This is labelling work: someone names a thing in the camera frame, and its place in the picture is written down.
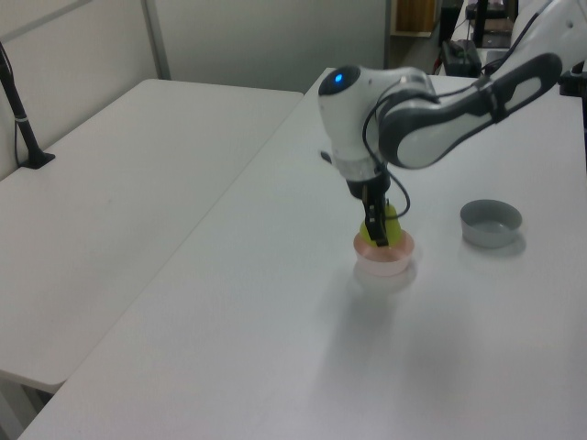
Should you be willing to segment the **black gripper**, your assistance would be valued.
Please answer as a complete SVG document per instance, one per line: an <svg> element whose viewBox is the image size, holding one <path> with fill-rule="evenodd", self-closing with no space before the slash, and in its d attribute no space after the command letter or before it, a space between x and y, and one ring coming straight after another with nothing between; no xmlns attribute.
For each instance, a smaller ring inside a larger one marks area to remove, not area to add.
<svg viewBox="0 0 587 440"><path fill-rule="evenodd" d="M380 173L367 181L346 181L350 194L362 201L364 224L371 241L378 247L389 245L386 231L385 194L391 186L391 179Z"/></svg>

